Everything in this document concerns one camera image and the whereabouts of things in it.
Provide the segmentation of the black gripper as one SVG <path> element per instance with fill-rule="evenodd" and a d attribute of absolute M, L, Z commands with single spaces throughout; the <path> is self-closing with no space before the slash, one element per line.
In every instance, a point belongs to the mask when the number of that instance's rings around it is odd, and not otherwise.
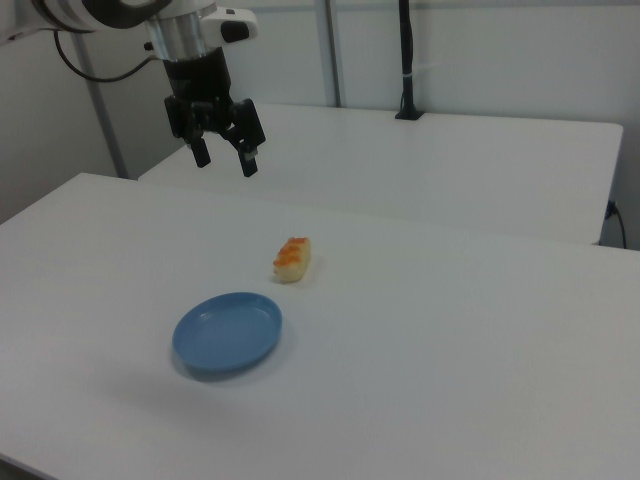
<path fill-rule="evenodd" d="M 222 48 L 195 59 L 164 62 L 172 95 L 164 100 L 170 129 L 191 150 L 198 168 L 211 163 L 203 130 L 218 132 L 237 151 L 242 173 L 249 178 L 258 172 L 258 147 L 266 141 L 254 102 L 233 104 L 231 79 Z M 201 128 L 193 105 L 204 109 Z"/>

